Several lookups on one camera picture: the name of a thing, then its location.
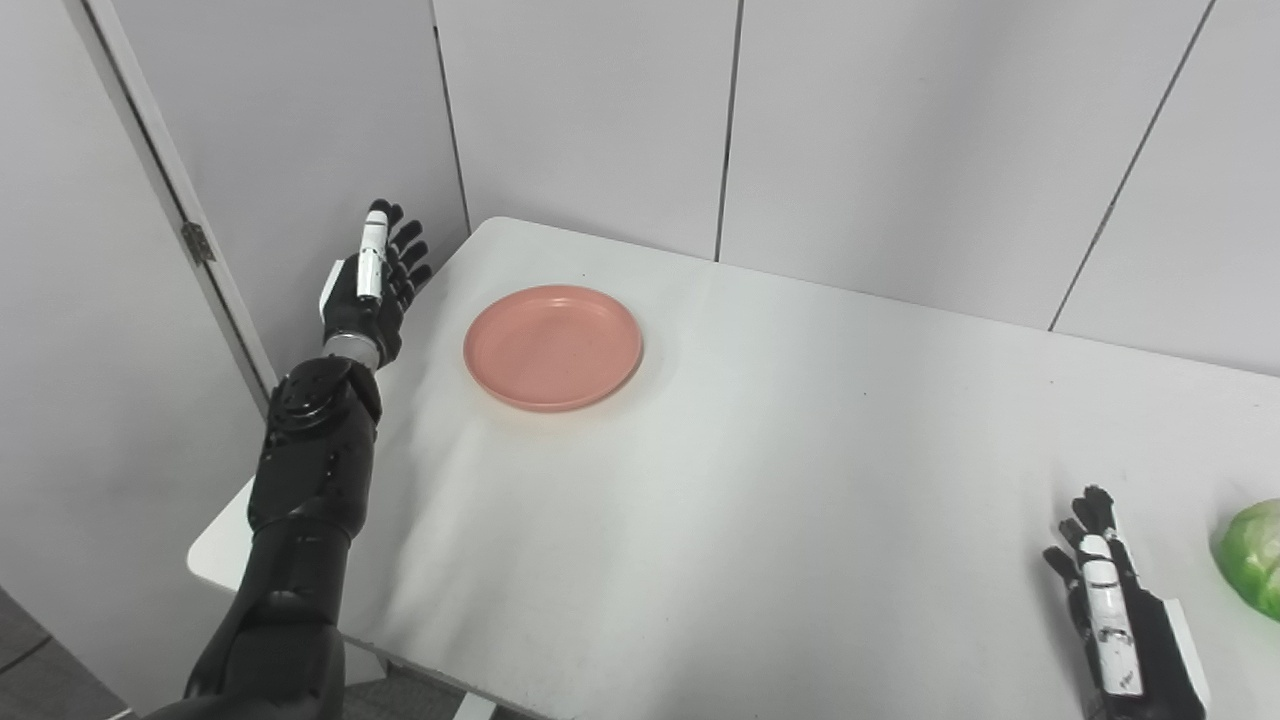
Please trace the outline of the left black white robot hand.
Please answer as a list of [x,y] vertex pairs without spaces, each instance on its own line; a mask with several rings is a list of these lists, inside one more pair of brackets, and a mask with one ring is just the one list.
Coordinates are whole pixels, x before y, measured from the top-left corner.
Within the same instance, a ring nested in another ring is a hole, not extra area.
[[325,355],[370,372],[398,357],[404,314],[433,277],[422,223],[403,219],[401,205],[372,201],[357,251],[332,268],[319,300]]

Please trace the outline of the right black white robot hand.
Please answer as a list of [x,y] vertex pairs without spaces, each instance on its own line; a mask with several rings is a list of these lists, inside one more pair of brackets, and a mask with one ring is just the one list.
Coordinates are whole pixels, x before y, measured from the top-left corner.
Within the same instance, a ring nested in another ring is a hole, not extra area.
[[1114,497],[1087,486],[1059,523],[1065,546],[1042,553],[1059,575],[1092,692],[1088,719],[1206,719],[1210,688],[1176,600],[1146,589],[1115,515]]

